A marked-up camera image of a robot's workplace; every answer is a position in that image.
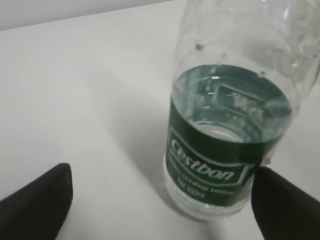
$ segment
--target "white table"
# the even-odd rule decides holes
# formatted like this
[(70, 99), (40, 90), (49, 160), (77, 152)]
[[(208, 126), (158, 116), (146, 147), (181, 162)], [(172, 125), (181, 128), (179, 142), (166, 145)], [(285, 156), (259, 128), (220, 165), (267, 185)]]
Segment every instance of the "white table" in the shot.
[[(174, 211), (163, 195), (173, 52), (184, 4), (0, 32), (0, 199), (67, 162), (74, 199), (61, 240), (263, 239), (250, 206), (205, 224)], [(272, 163), (317, 199), (319, 103), (316, 86)]]

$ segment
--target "bottle base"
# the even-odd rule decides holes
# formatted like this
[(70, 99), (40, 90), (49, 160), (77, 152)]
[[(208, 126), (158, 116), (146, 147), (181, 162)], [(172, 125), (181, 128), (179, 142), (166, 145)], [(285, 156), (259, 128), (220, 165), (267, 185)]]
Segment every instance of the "bottle base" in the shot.
[(192, 199), (177, 187), (168, 173), (165, 157), (163, 160), (163, 172), (165, 186), (171, 199), (182, 211), (199, 220), (208, 221), (237, 214), (251, 198), (251, 194), (248, 194), (244, 200), (229, 207), (209, 205)]

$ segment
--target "black fabric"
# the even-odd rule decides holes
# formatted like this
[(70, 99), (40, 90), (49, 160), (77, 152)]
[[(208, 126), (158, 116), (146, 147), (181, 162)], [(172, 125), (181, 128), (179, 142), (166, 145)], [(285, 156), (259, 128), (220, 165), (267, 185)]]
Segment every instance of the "black fabric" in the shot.
[(267, 167), (255, 174), (251, 204), (265, 240), (320, 240), (320, 203)]
[(72, 199), (71, 168), (58, 164), (0, 201), (0, 240), (54, 240)]

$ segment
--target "plastic water bottle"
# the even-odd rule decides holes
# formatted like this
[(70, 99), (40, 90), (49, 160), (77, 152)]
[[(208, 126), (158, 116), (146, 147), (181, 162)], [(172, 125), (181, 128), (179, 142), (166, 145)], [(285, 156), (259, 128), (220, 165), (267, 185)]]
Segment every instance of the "plastic water bottle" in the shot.
[(239, 212), (319, 74), (316, 0), (190, 0), (176, 50), (164, 175), (208, 220)]

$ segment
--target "green label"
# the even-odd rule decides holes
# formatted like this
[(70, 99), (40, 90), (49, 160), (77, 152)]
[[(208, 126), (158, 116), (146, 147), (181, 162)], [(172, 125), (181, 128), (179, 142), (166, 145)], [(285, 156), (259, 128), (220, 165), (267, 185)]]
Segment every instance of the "green label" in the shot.
[(168, 158), (193, 179), (212, 187), (238, 186), (252, 164), (223, 164), (202, 156), (192, 149), (173, 129), (169, 129)]
[[(174, 183), (205, 204), (229, 207), (247, 198), (255, 171), (281, 134), (264, 138), (274, 129), (285, 129), (291, 119), (282, 92), (246, 69), (203, 65), (177, 79), (172, 98), (181, 100), (181, 111), (189, 114), (186, 120), (171, 99), (165, 160)], [(277, 104), (270, 104), (274, 99)], [(210, 119), (237, 132), (243, 142), (212, 137), (190, 123), (208, 124)]]

